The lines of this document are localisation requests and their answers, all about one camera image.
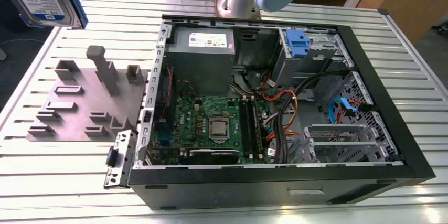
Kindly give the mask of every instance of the green circuit board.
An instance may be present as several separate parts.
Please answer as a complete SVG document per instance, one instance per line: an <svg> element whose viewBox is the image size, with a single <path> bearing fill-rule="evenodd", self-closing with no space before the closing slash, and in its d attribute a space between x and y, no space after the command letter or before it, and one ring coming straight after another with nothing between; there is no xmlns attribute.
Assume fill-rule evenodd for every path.
<svg viewBox="0 0 448 224"><path fill-rule="evenodd" d="M161 148L164 164L176 165L175 152L188 148L217 148L240 151L240 164L263 164L264 155L244 155L241 126L240 126L240 99L237 98L177 98L175 130L171 136L171 148ZM228 120L229 139L213 141L209 138L209 120L213 118ZM257 140L259 153L263 153L261 142Z"/></svg>

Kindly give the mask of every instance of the power supply label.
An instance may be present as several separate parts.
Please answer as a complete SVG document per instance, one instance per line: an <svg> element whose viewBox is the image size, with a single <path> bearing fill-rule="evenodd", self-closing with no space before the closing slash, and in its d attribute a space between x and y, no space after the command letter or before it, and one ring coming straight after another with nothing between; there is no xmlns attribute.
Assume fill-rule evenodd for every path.
<svg viewBox="0 0 448 224"><path fill-rule="evenodd" d="M189 34L188 46L227 48L225 34Z"/></svg>

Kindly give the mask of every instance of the slotted aluminum surface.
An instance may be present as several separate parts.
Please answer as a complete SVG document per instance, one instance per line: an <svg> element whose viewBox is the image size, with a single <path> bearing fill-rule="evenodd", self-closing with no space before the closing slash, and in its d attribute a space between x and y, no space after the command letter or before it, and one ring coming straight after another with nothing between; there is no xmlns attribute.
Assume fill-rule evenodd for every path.
<svg viewBox="0 0 448 224"><path fill-rule="evenodd" d="M349 25L437 178L349 206L151 211L131 190L104 190L111 143L28 142L60 59L93 67L89 45L116 68L149 69L161 14L213 16L213 0L81 0L85 30L55 28L0 114L0 220L41 223L447 223L447 91L393 22L376 10L289 5L265 20Z"/></svg>

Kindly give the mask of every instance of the metal case frame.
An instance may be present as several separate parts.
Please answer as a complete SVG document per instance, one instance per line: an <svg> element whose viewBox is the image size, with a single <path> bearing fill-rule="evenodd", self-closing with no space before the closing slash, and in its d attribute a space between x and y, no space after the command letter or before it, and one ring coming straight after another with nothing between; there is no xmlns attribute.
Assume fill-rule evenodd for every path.
<svg viewBox="0 0 448 224"><path fill-rule="evenodd" d="M295 204L340 204L359 202L373 195L399 186L415 185L435 177L433 171L425 160L423 152L417 146L409 129L404 123L392 99L383 86L380 78L375 72L369 59L355 37L352 29L348 26L329 26L319 24L303 24L291 22L255 22L239 19L220 19L207 17L184 17L184 16L163 16L165 24L181 24L191 27L320 27L323 29L335 29L343 38L345 49L352 56L356 70L361 75L365 88L371 94L371 98L379 108L379 113L383 117L385 127L395 140L396 148L400 151L400 159L404 160L401 166L332 166L323 164L321 167L291 167L287 164L277 166L277 168L257 168L257 169L185 169L184 167L172 169L137 169L139 164L135 163L131 170L128 185L136 191L147 205L152 208L176 209L176 208L213 208L213 207L237 207L237 206L260 206L260 205L295 205ZM164 43L169 40L168 26L161 25L161 36L157 44L157 49L164 49ZM163 55L157 53L157 59L153 64L152 73L157 72L161 66ZM148 95L145 103L151 104L156 96L156 88L152 87L151 76ZM143 123L137 129L141 137L136 145L145 144L144 138L149 138L151 118L153 107L143 109ZM135 162L139 153L139 147L135 153ZM287 196L271 200L264 200L263 191L253 195L251 190L241 190L248 183L261 187L269 186L272 188L285 189ZM307 185L328 186L332 191L331 199L321 201L305 200L301 197L291 201L288 195L295 195L293 188L301 188ZM211 204L204 206L189 206L185 201L185 196L201 199L195 195L195 192L204 191L213 198ZM315 193L308 194L308 198L323 193L321 190L313 189ZM169 195L176 195L176 199L165 203L155 202L156 197L169 198ZM241 200L244 197L255 197L255 200Z"/></svg>

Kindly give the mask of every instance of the cpu socket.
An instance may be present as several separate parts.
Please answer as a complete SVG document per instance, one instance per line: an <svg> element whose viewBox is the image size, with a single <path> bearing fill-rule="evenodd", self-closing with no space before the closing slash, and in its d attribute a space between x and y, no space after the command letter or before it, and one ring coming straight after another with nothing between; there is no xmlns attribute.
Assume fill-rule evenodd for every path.
<svg viewBox="0 0 448 224"><path fill-rule="evenodd" d="M231 138L228 117L211 116L208 118L208 138L217 144L223 144Z"/></svg>

